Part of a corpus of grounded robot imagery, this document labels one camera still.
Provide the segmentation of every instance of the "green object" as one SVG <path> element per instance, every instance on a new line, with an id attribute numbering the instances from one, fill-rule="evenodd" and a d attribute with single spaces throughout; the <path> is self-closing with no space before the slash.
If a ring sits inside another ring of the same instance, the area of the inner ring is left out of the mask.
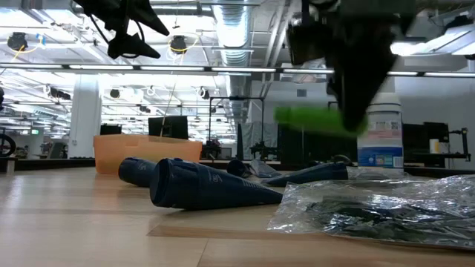
<path id="1" fill-rule="evenodd" d="M 362 135 L 368 126 L 367 118 L 354 132 L 350 132 L 343 126 L 340 111 L 323 108 L 285 108 L 279 107 L 274 110 L 274 118 L 278 123 L 285 124 L 295 129 L 305 129 L 322 134 L 342 137 L 358 137 Z"/>

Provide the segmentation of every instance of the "plastic bag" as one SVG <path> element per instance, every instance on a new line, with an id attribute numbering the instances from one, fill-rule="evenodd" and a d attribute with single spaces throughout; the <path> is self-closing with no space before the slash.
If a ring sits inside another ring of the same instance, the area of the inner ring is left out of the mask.
<path id="1" fill-rule="evenodd" d="M 268 229 L 475 249 L 475 176 L 289 184 Z"/>

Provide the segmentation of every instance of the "light fixture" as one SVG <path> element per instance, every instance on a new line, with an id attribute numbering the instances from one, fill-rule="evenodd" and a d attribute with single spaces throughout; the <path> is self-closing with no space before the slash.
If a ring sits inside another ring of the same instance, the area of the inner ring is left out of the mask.
<path id="1" fill-rule="evenodd" d="M 387 73 L 388 76 L 417 76 L 416 71 L 390 71 Z"/>
<path id="2" fill-rule="evenodd" d="M 400 56 L 410 56 L 417 53 L 417 50 L 421 48 L 424 43 L 409 43 L 409 42 L 394 42 L 391 45 L 391 53 Z"/>
<path id="3" fill-rule="evenodd" d="M 474 55 L 474 54 L 475 54 L 475 42 L 453 53 L 453 55 L 462 55 L 462 56 Z"/>
<path id="4" fill-rule="evenodd" d="M 130 65 L 70 65 L 74 70 L 133 70 Z"/>
<path id="5" fill-rule="evenodd" d="M 304 69 L 284 69 L 284 73 L 299 73 L 299 74 L 333 74 L 334 70 L 304 70 Z"/>
<path id="6" fill-rule="evenodd" d="M 475 73 L 425 73 L 426 77 L 439 78 L 475 78 Z"/>
<path id="7" fill-rule="evenodd" d="M 60 69 L 61 65 L 52 64 L 16 64 L 16 63 L 0 63 L 2 68 L 21 68 L 21 69 Z"/>
<path id="8" fill-rule="evenodd" d="M 30 130 L 31 127 L 26 127 L 26 126 L 5 126 L 6 129 L 10 130 Z"/>
<path id="9" fill-rule="evenodd" d="M 241 72 L 241 73 L 274 73 L 272 67 L 212 67 L 214 72 Z"/>
<path id="10" fill-rule="evenodd" d="M 141 66 L 142 70 L 161 71 L 204 71 L 204 67 L 182 67 L 182 66 Z"/>

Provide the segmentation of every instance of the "wooden tabletop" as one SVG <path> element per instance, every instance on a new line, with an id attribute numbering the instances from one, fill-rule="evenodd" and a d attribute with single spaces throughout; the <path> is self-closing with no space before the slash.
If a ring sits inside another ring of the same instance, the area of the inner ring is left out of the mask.
<path id="1" fill-rule="evenodd" d="M 475 266 L 472 253 L 266 230 L 276 205 L 179 211 L 93 168 L 0 176 L 1 266 Z"/>

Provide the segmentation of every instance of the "metal frame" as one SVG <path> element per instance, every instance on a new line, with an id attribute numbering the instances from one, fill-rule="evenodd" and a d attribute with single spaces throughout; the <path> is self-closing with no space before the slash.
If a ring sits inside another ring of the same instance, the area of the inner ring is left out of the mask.
<path id="1" fill-rule="evenodd" d="M 215 99 L 228 99 L 229 101 L 243 101 L 243 100 L 260 100 L 262 102 L 262 127 L 261 127 L 261 141 L 264 141 L 264 98 L 263 97 L 245 97 L 245 96 L 230 96 L 230 97 L 224 97 L 224 96 L 216 96 L 216 97 L 210 97 L 209 98 L 209 123 L 208 123 L 208 141 L 211 141 L 211 117 L 213 113 L 211 110 L 213 109 L 212 103 L 213 100 Z"/>

